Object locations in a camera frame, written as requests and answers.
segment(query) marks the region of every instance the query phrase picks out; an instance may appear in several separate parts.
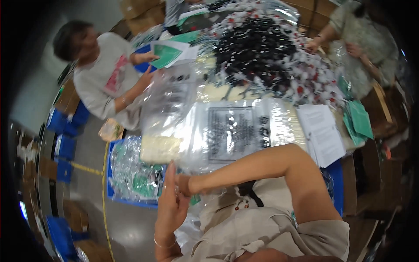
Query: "dark hair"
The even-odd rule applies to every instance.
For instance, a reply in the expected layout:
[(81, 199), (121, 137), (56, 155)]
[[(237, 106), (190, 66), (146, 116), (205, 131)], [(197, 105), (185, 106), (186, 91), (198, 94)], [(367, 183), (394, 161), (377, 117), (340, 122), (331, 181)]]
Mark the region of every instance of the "dark hair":
[(86, 28), (93, 26), (91, 23), (73, 20), (63, 25), (53, 40), (54, 54), (68, 62), (73, 61), (73, 49), (71, 38), (74, 34), (83, 32)]
[(354, 10), (354, 16), (356, 18), (361, 18), (365, 15), (365, 5), (361, 4)]

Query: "gray floor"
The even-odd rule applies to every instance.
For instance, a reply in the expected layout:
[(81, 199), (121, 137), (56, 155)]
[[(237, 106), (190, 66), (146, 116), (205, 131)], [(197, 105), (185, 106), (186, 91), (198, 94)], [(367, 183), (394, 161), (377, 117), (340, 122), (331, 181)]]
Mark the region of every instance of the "gray floor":
[[(90, 116), (83, 134), (77, 138), (76, 163), (102, 170), (106, 143), (100, 139), (98, 132), (103, 123)], [(69, 197), (78, 201), (88, 213), (92, 238), (108, 245), (103, 220), (102, 177), (74, 168), (68, 191)], [(105, 191), (105, 211), (115, 261), (154, 261), (153, 234), (157, 210), (113, 202)]]

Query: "woman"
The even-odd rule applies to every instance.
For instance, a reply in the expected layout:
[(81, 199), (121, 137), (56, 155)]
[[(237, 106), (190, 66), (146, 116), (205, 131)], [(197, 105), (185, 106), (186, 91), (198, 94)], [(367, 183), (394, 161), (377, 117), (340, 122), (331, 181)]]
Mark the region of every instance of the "woman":
[(158, 59), (152, 52), (132, 53), (131, 44), (115, 33), (98, 36), (93, 25), (71, 21), (54, 38), (54, 53), (77, 61), (74, 85), (90, 113), (114, 118), (128, 130), (138, 129), (141, 94), (150, 85), (151, 67), (140, 77), (133, 65)]
[[(234, 193), (213, 200), (201, 212), (204, 218), (200, 215), (205, 234), (190, 254), (181, 253), (174, 231), (185, 220), (186, 196), (259, 179), (253, 189), (264, 207)], [(280, 186), (281, 181), (287, 186)], [(171, 163), (159, 198), (154, 240), (158, 262), (346, 261), (349, 225), (333, 206), (311, 157), (299, 146), (287, 144), (203, 176), (175, 175)]]
[(354, 69), (353, 78), (367, 79), (362, 86), (353, 86), (354, 98), (361, 99), (372, 89), (371, 80), (375, 79), (382, 87), (389, 87), (396, 71), (398, 59), (397, 45), (388, 30), (385, 13), (374, 2), (365, 0), (346, 1), (331, 15), (329, 24), (307, 43), (310, 52), (316, 52), (322, 43), (342, 39), (347, 53), (359, 60), (362, 70)]

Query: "yellow tape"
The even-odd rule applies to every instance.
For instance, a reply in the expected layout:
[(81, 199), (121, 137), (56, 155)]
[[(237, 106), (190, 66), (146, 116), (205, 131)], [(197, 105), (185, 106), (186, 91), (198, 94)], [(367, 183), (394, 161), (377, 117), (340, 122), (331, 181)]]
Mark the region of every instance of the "yellow tape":
[(86, 167), (86, 166), (82, 166), (82, 165), (79, 165), (79, 164), (74, 163), (74, 162), (71, 162), (71, 165), (73, 167), (77, 168), (77, 169), (81, 169), (81, 170), (84, 170), (84, 171), (102, 176), (102, 172), (99, 171), (99, 170), (96, 170), (96, 169), (93, 169), (93, 168), (90, 168), (90, 167)]
[(106, 212), (105, 212), (105, 186), (106, 186), (106, 183), (105, 183), (105, 181), (106, 181), (105, 171), (106, 171), (106, 158), (108, 156), (108, 147), (109, 147), (109, 142), (106, 143), (105, 156), (103, 157), (103, 169), (102, 169), (102, 208), (103, 208), (103, 221), (105, 223), (106, 238), (108, 239), (108, 245), (109, 245), (109, 252), (111, 253), (112, 261), (115, 262), (114, 253), (112, 252), (112, 247), (111, 247), (111, 241), (109, 240), (108, 224), (106, 223)]

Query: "wall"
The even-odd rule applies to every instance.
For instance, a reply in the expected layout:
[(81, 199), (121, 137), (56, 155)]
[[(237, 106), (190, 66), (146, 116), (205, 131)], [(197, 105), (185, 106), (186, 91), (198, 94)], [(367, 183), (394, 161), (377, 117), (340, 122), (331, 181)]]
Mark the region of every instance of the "wall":
[(67, 65), (53, 55), (52, 40), (66, 22), (78, 19), (91, 22), (99, 32), (109, 31), (122, 14), (118, 0), (61, 0), (52, 5), (29, 37), (13, 84), (18, 93), (10, 118), (38, 133), (47, 119), (59, 90), (57, 79)]

